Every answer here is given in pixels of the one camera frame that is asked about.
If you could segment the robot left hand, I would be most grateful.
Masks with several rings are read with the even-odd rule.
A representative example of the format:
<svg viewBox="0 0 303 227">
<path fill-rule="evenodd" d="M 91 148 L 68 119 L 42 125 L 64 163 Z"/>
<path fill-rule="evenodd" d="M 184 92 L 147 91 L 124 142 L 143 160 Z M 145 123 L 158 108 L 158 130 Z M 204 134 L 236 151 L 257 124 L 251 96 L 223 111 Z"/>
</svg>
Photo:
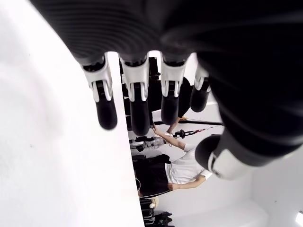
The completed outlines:
<svg viewBox="0 0 303 227">
<path fill-rule="evenodd" d="M 188 57 L 198 66 L 190 107 L 218 103 L 222 135 L 196 149 L 198 163 L 234 179 L 303 143 L 303 3 L 300 0 L 34 0 L 84 69 L 99 124 L 116 126 L 108 52 L 119 55 L 133 132 L 150 128 L 148 52 L 161 53 L 161 118 L 177 118 Z"/>
</svg>

